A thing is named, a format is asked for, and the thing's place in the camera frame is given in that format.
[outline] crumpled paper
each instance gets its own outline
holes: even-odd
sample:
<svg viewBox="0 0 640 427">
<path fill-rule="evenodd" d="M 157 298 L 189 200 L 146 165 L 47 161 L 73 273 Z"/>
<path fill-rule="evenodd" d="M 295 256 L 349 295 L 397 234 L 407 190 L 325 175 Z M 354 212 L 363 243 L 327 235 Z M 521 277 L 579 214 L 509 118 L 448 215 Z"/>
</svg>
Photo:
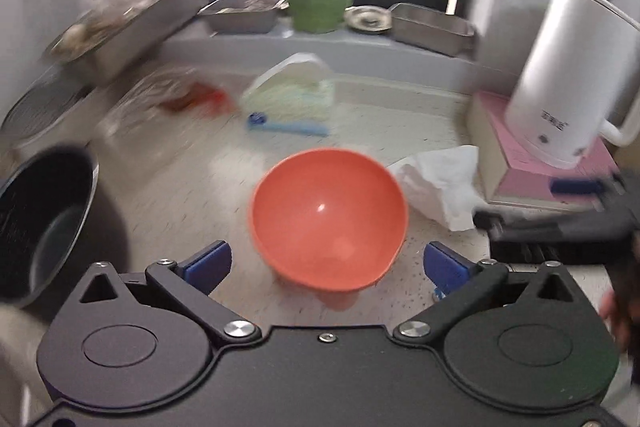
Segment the crumpled paper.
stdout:
<svg viewBox="0 0 640 427">
<path fill-rule="evenodd" d="M 408 203 L 452 232 L 474 228 L 473 212 L 486 206 L 473 179 L 478 147 L 421 152 L 388 167 Z"/>
</svg>

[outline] pink box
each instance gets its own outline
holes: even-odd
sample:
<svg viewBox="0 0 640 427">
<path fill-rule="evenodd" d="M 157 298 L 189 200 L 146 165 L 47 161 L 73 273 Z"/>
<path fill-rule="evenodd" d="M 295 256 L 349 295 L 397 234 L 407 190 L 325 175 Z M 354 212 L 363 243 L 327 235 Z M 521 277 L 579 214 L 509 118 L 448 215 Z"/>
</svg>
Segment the pink box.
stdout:
<svg viewBox="0 0 640 427">
<path fill-rule="evenodd" d="M 618 171 L 600 138 L 575 169 L 558 169 L 534 158 L 514 139 L 504 123 L 508 102 L 508 98 L 498 94 L 477 92 L 468 115 L 469 133 L 480 149 L 479 168 L 489 201 L 503 202 L 508 198 L 505 202 L 513 203 L 514 198 L 526 198 L 560 204 L 585 203 L 592 198 L 554 196 L 549 190 L 551 179 L 607 177 L 612 171 Z"/>
</svg>

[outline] kettle handle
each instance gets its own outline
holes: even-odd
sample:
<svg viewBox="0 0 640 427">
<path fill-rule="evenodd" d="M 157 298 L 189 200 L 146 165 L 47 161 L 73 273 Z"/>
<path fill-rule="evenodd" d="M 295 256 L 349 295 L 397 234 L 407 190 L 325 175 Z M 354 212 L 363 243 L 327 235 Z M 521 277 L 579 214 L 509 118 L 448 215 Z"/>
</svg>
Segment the kettle handle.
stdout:
<svg viewBox="0 0 640 427">
<path fill-rule="evenodd" d="M 625 121 L 620 127 L 616 127 L 610 121 L 605 120 L 600 128 L 600 134 L 604 139 L 617 145 L 626 147 L 631 145 L 640 132 L 640 91 L 636 94 L 636 99 L 631 105 Z"/>
</svg>

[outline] black pan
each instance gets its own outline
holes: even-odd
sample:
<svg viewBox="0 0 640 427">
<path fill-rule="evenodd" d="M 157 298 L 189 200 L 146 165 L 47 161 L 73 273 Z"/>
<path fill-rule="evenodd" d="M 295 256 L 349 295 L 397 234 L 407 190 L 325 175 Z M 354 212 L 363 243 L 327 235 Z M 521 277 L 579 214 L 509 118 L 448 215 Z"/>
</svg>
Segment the black pan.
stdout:
<svg viewBox="0 0 640 427">
<path fill-rule="evenodd" d="M 0 303 L 51 320 L 91 263 L 128 267 L 126 227 L 84 149 L 57 146 L 0 188 Z"/>
</svg>

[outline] orange bowl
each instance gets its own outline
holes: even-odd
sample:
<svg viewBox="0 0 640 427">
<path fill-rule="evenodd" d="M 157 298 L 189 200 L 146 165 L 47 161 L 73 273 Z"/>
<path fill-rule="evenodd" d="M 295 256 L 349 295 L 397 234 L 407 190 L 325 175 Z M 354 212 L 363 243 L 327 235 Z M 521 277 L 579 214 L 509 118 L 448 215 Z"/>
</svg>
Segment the orange bowl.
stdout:
<svg viewBox="0 0 640 427">
<path fill-rule="evenodd" d="M 249 227 L 265 262 L 284 279 L 322 292 L 376 283 L 396 259 L 406 200 L 379 163 L 345 149 L 286 158 L 255 189 Z"/>
</svg>

